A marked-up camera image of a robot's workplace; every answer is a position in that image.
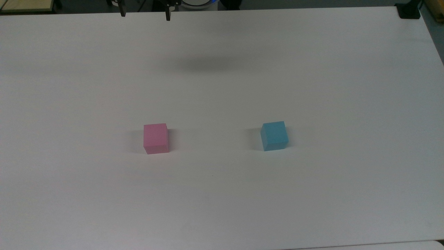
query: white object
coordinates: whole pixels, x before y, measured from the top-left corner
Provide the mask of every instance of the white object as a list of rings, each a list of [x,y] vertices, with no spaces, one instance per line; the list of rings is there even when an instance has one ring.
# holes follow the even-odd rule
[[[0,34],[2,249],[444,238],[444,67],[422,19],[0,16]],[[263,152],[272,121],[290,145]],[[144,152],[152,123],[170,153]]]
[[[217,10],[218,1],[219,0],[182,0],[182,4],[180,6],[188,9],[207,9],[216,6],[215,10]]]

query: white table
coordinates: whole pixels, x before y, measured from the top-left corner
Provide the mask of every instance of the white table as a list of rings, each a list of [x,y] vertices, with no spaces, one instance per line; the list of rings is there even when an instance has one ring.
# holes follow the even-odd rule
[[[436,241],[402,242],[363,246],[336,246],[322,250],[444,250],[444,246]]]
[[[396,8],[0,16],[4,250],[444,238],[444,67]],[[263,152],[284,120],[290,147]],[[172,151],[146,155],[144,124]]]

